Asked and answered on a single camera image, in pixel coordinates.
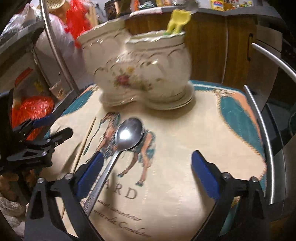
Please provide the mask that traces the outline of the left hand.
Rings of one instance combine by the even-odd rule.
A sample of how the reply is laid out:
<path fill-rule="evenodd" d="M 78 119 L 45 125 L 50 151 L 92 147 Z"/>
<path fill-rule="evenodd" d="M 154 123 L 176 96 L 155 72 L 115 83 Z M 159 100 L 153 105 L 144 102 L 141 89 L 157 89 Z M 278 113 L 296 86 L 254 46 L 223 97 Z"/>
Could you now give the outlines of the left hand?
<path fill-rule="evenodd" d="M 25 171 L 21 174 L 24 180 L 25 188 L 31 190 L 36 184 L 36 174 L 34 170 Z M 6 172 L 1 175 L 1 194 L 4 198 L 12 202 L 20 201 L 23 194 L 18 184 L 19 176 L 12 172 Z"/>

